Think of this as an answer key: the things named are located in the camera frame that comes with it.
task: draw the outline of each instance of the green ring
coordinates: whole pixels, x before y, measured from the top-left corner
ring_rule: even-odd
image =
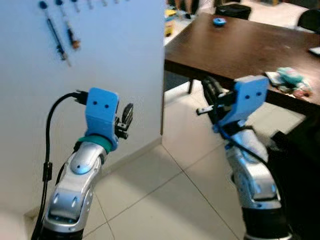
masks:
[[[107,154],[110,153],[112,149],[111,142],[102,136],[97,136],[97,135],[84,136],[79,138],[78,142],[81,142],[81,143],[89,142],[89,143],[98,144],[104,148]]]

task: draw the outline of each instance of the clutter on table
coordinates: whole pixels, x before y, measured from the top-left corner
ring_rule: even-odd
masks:
[[[279,67],[276,72],[265,72],[272,86],[285,94],[292,94],[297,99],[312,95],[312,88],[307,79],[291,67]]]
[[[166,9],[164,11],[165,27],[164,36],[169,37],[174,31],[176,11],[172,9]]]

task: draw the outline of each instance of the black cable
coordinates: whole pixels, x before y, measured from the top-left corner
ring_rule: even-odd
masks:
[[[74,97],[77,98],[80,93],[77,92],[72,92],[68,93],[62,97],[60,97],[51,107],[48,117],[46,119],[46,126],[45,126],[45,161],[44,161],[44,169],[43,169],[43,176],[42,176],[42,181],[43,181],[43,188],[42,188],[42,197],[41,197],[41,205],[40,205],[40,210],[39,214],[36,220],[36,224],[34,227],[34,231],[32,233],[31,240],[37,240],[41,231],[41,226],[42,226],[42,220],[43,220],[43,215],[45,211],[45,205],[46,205],[46,198],[47,198],[47,189],[48,189],[48,182],[51,180],[52,176],[52,164],[50,164],[50,125],[51,125],[51,119],[54,114],[54,111],[56,107],[65,99]]]
[[[52,115],[54,114],[54,111],[56,107],[65,99],[70,98],[70,97],[77,97],[76,92],[71,92],[68,93],[62,97],[60,97],[51,107],[50,112],[48,114],[48,117],[46,119],[46,126],[45,126],[45,162],[49,162],[49,157],[50,157],[50,124],[51,124],[51,119]]]
[[[60,182],[60,178],[64,169],[65,169],[65,163],[61,166],[59,170],[58,176],[56,177],[55,185],[57,185]]]
[[[242,151],[248,153],[258,161],[262,162],[267,168],[266,162],[257,154],[255,154],[253,151],[247,149],[246,147],[239,144],[237,141],[232,139],[220,126],[219,119],[218,119],[218,95],[222,94],[222,87],[220,86],[219,82],[215,80],[213,77],[207,77],[207,79],[202,81],[203,90],[204,90],[204,96],[207,100],[207,103],[209,105],[213,105],[213,122],[217,127],[218,132],[226,139],[228,140],[232,145],[236,146],[237,148],[241,149]]]
[[[277,176],[272,174],[272,171],[270,170],[267,162],[265,160],[263,160],[260,156],[258,156],[257,154],[255,154],[253,151],[247,149],[246,147],[242,146],[241,144],[239,144],[237,141],[235,141],[234,139],[232,139],[221,127],[221,125],[219,124],[219,120],[218,120],[218,107],[217,104],[212,104],[213,105],[213,116],[214,116],[214,121],[215,121],[215,125],[218,129],[218,132],[226,139],[228,140],[232,145],[234,145],[235,147],[239,148],[240,150],[248,153],[249,155],[251,155],[252,157],[254,157],[255,159],[257,159],[259,162],[261,162],[270,172],[270,174],[272,175],[274,181],[277,183],[277,187],[279,189],[279,192],[281,193],[281,203],[282,203],[282,207],[283,207],[283,211],[286,212],[287,211],[287,201],[286,201],[286,196],[285,196],[285,192],[280,184],[279,179],[277,178]]]

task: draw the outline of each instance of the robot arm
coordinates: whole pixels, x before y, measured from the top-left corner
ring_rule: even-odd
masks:
[[[249,115],[266,99],[268,79],[239,78],[229,92],[211,77],[204,79],[202,86],[210,106],[198,109],[197,114],[208,113],[214,131],[225,139],[246,226],[244,239],[291,240],[278,187],[267,167],[267,150],[253,129],[245,126]]]
[[[55,186],[44,214],[37,240],[81,240],[93,200],[93,189],[107,155],[127,139],[133,119],[133,104],[116,117],[118,95],[92,88],[84,104],[87,131],[64,164],[64,174]]]

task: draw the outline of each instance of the white floor tile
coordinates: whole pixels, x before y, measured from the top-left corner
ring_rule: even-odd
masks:
[[[306,116],[303,115],[303,114],[301,114],[301,113],[298,113],[298,112],[295,112],[295,111],[290,111],[290,110],[288,110],[288,109],[287,109],[287,111],[288,111],[289,113],[297,116],[297,117],[300,118],[300,119],[303,119],[303,120],[304,120],[304,119],[306,118]]]
[[[189,89],[189,82],[176,86],[164,92],[164,107],[175,103],[177,100],[187,97]]]
[[[200,0],[199,1],[199,8],[200,9],[211,8],[213,5],[214,5],[214,0]]]
[[[272,105],[270,103],[263,103],[263,105],[261,107],[259,107],[255,112],[253,112],[248,120],[246,121],[247,125],[252,125],[253,123],[255,123],[256,121],[259,121],[263,118],[265,118],[266,116],[268,116],[269,114],[271,114],[271,112],[276,108],[277,106]]]
[[[191,97],[196,100],[202,107],[208,106],[208,103],[205,99],[203,90],[197,91],[191,95]]]
[[[203,106],[188,96],[164,109],[162,144],[182,168],[223,142],[220,135],[213,132],[209,118],[197,116],[196,109],[200,107]]]
[[[188,90],[189,82],[186,82],[164,92],[164,107],[167,107],[168,105],[175,103],[177,100],[184,97],[197,95],[199,92],[202,92],[203,88],[201,82],[194,80],[191,94],[188,94]]]
[[[259,135],[272,136],[277,131],[288,133],[296,125],[303,121],[304,117],[292,114],[288,110],[276,106],[264,118],[253,123],[254,129]]]
[[[254,0],[242,0],[241,4],[252,8],[249,20],[285,28],[294,28],[300,15],[308,10],[305,7],[290,3],[280,3],[275,6],[262,4]]]
[[[224,146],[219,146],[185,172],[236,236],[243,239],[246,229]]]
[[[183,174],[109,222],[117,240],[236,240]]]
[[[107,175],[95,187],[106,218],[113,218],[180,171],[168,152],[159,145]]]
[[[86,226],[83,231],[83,235],[86,236],[88,233],[92,232],[102,224],[106,223],[107,220],[98,202],[97,196],[93,194],[93,200],[91,204],[91,209],[89,212],[88,219],[86,221]]]
[[[90,233],[83,240],[113,240],[112,233],[107,223]]]

